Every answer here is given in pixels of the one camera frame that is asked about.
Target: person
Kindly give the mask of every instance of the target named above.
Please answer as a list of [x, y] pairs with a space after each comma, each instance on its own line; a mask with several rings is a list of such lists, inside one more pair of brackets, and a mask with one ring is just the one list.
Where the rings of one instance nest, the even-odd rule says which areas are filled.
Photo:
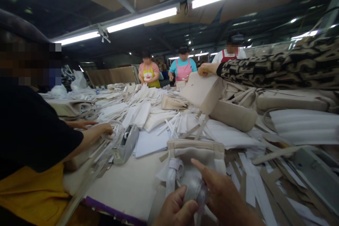
[[[220, 225], [265, 226], [263, 221], [243, 202], [236, 186], [228, 176], [220, 175], [198, 160], [191, 159], [191, 162], [200, 171], [209, 189], [207, 206], [218, 218]], [[194, 200], [183, 204], [186, 189], [187, 187], [183, 185], [168, 195], [152, 226], [194, 225], [193, 216], [198, 210], [198, 204]]]
[[240, 48], [244, 41], [244, 35], [238, 32], [229, 34], [225, 43], [225, 49], [215, 55], [212, 63], [224, 63], [232, 59], [246, 59], [245, 51]]
[[173, 74], [176, 75], [176, 82], [187, 81], [191, 72], [198, 71], [194, 60], [188, 57], [189, 52], [190, 50], [186, 46], [179, 49], [179, 58], [172, 62], [168, 71], [169, 81], [173, 81]]
[[205, 63], [198, 73], [213, 73], [232, 83], [265, 89], [338, 90], [338, 52], [338, 37], [312, 39], [292, 51]]
[[152, 62], [148, 52], [142, 52], [143, 63], [139, 67], [139, 79], [141, 84], [147, 84], [148, 87], [160, 88], [159, 77], [160, 70], [156, 63]]
[[[61, 76], [61, 52], [36, 27], [0, 10], [0, 41], [0, 102], [6, 119], [1, 125], [0, 225], [52, 226], [70, 200], [63, 188], [63, 163], [113, 130], [109, 123], [60, 120], [29, 87], [48, 85], [51, 69]], [[61, 83], [61, 77], [55, 80]], [[98, 212], [80, 205], [68, 225], [96, 226], [99, 220]]]

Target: blue shirt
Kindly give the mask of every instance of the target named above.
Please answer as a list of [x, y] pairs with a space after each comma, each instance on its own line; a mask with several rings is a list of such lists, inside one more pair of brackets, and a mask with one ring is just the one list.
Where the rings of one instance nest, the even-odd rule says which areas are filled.
[[[195, 64], [195, 61], [191, 58], [189, 58], [188, 60], [190, 60], [190, 62], [191, 62], [192, 71], [193, 72], [198, 71], [197, 65]], [[188, 60], [182, 61], [180, 58], [174, 60], [173, 63], [171, 64], [171, 67], [169, 68], [169, 72], [175, 73], [176, 76], [178, 76], [177, 61], [178, 61], [179, 66], [185, 66], [185, 65], [188, 65]]]

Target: white table surface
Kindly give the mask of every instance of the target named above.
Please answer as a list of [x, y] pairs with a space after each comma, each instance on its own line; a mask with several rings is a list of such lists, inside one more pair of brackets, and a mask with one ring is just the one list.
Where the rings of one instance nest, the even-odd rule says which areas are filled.
[[[89, 196], [124, 214], [147, 221], [160, 184], [155, 175], [165, 164], [159, 158], [166, 153], [162, 151], [140, 159], [131, 156], [124, 165], [112, 165], [102, 178], [94, 182], [85, 197]], [[77, 171], [64, 174], [66, 192], [74, 195], [90, 165], [91, 160], [88, 160]]]

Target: apron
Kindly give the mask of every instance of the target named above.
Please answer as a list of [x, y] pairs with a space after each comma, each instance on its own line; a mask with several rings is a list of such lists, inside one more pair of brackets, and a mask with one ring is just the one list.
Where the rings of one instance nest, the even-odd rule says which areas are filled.
[[[150, 70], [146, 71], [145, 69], [146, 69], [146, 65], [144, 65], [144, 73], [143, 73], [144, 81], [152, 79], [154, 77], [154, 72], [153, 72], [152, 64], [151, 64], [151, 69]], [[152, 83], [149, 83], [148, 87], [160, 88], [159, 80], [154, 81]]]
[[228, 60], [233, 60], [238, 58], [239, 51], [234, 54], [234, 56], [225, 56], [225, 50], [222, 51], [222, 60], [221, 63], [227, 62]]
[[[69, 203], [63, 188], [64, 165], [59, 163], [43, 173], [23, 167], [0, 180], [0, 206], [37, 226], [55, 226]], [[68, 226], [97, 226], [100, 215], [79, 205]]]
[[176, 82], [183, 81], [184, 79], [187, 79], [187, 76], [190, 75], [192, 72], [191, 69], [191, 60], [188, 59], [188, 65], [179, 66], [179, 61], [177, 60], [177, 76], [176, 76]]

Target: black shirt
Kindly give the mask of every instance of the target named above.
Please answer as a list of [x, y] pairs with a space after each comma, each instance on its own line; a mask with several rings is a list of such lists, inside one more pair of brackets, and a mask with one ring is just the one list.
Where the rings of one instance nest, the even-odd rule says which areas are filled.
[[[82, 132], [70, 129], [38, 93], [0, 82], [0, 181], [23, 166], [44, 172], [80, 145]], [[0, 225], [7, 224], [31, 225], [0, 207]]]

